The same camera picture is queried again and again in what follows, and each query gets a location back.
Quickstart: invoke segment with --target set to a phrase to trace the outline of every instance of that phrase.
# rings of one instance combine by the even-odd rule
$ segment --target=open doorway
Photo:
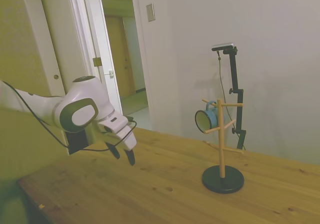
[[[102,6],[122,113],[151,130],[133,2],[102,0]]]

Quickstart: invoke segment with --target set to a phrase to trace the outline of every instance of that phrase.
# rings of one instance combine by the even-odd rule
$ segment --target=light switch
[[[155,18],[155,10],[154,10],[154,4],[151,3],[151,4],[148,4],[146,6],[146,13],[148,15],[148,21],[151,22],[151,21],[154,21],[156,18]]]

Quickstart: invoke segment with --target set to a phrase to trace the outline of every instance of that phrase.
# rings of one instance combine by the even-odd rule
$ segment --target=cable
[[[55,134],[53,134],[53,132],[50,131],[49,128],[47,128],[45,126],[45,124],[43,123],[43,121],[32,111],[32,109],[29,107],[29,105],[27,104],[27,102],[24,100],[24,98],[22,98],[22,96],[18,93],[18,91],[12,87],[10,84],[8,84],[7,82],[4,82],[6,85],[8,85],[17,95],[18,97],[21,99],[21,101],[25,104],[25,106],[28,108],[28,110],[32,113],[32,115],[38,120],[38,122],[40,122],[40,124],[51,134],[51,136],[53,136],[57,141],[58,143],[65,147],[65,148],[69,148],[68,146],[66,146],[62,141],[59,140],[59,138],[56,137]]]
[[[218,60],[219,60],[219,76],[220,76],[220,83],[221,83],[221,87],[222,87],[222,92],[224,93],[223,94],[223,99],[224,99],[224,101],[225,101],[225,103],[226,103],[226,94],[225,94],[225,89],[224,89],[224,85],[223,85],[223,83],[222,83],[222,78],[221,78],[221,58],[220,58],[220,54],[219,54],[219,51],[217,51],[217,53],[218,53]],[[230,118],[230,120],[232,121],[232,117],[231,117],[231,115],[230,115],[230,113],[229,113],[229,109],[228,109],[228,107],[225,107],[226,108],[226,112],[228,113],[228,116],[229,116],[229,118]]]
[[[132,120],[131,122],[133,122],[134,123],[134,126],[131,128],[131,130],[120,140],[120,141],[118,141],[115,145],[114,145],[114,147],[116,147],[117,145],[119,145],[124,139],[126,139],[126,137],[136,128],[136,126],[137,126],[137,122],[136,121],[134,121],[134,120]],[[105,151],[108,151],[108,150],[110,150],[109,148],[107,148],[107,149],[82,149],[81,151],[92,151],[92,152],[105,152]]]

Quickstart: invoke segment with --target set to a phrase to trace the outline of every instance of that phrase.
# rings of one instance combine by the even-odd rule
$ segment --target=mug handle
[[[205,106],[206,109],[205,110],[208,111],[209,110],[209,105],[213,104],[213,103],[217,104],[217,102],[215,102],[215,101],[210,101],[210,102],[206,103],[206,106]]]

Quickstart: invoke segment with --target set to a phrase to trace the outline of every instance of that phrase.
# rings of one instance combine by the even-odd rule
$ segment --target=wooden mug stand
[[[245,183],[242,173],[233,167],[225,165],[224,151],[243,154],[242,150],[225,147],[225,129],[230,127],[236,120],[231,120],[224,125],[223,107],[243,107],[243,103],[224,103],[223,99],[218,99],[217,104],[212,106],[218,108],[218,126],[204,131],[205,134],[218,131],[219,138],[219,165],[206,169],[202,175],[202,183],[209,190],[216,193],[234,193],[242,188]]]

